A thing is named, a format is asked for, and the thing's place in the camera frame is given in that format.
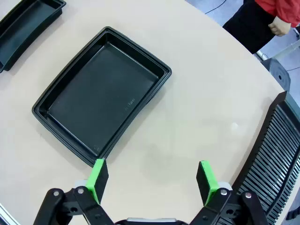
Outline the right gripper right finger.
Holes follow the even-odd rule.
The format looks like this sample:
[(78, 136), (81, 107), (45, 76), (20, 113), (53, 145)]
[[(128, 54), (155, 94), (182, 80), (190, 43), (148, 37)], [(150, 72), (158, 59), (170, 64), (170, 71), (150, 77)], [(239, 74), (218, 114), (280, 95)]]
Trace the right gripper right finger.
[(192, 225), (216, 225), (228, 218), (234, 225), (266, 225), (267, 218), (258, 196), (253, 191), (237, 194), (220, 187), (208, 161), (199, 162), (197, 184), (203, 207), (191, 221)]

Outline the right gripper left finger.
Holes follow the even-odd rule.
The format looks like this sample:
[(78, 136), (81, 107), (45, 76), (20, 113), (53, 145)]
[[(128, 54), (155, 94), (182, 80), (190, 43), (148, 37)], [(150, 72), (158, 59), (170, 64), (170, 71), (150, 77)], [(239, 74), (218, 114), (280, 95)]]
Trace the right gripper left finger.
[(68, 225), (73, 216), (82, 215), (89, 225), (113, 225), (100, 205), (108, 177), (106, 160), (97, 159), (85, 185), (66, 193), (59, 188), (48, 190), (34, 224)]

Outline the person's right hand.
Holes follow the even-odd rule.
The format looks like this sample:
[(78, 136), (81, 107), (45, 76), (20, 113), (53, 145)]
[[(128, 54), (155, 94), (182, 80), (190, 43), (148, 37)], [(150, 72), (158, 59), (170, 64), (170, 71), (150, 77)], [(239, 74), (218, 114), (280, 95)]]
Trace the person's right hand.
[(291, 23), (285, 22), (276, 16), (273, 22), (268, 25), (268, 27), (274, 35), (282, 37), (288, 34), (291, 28)]

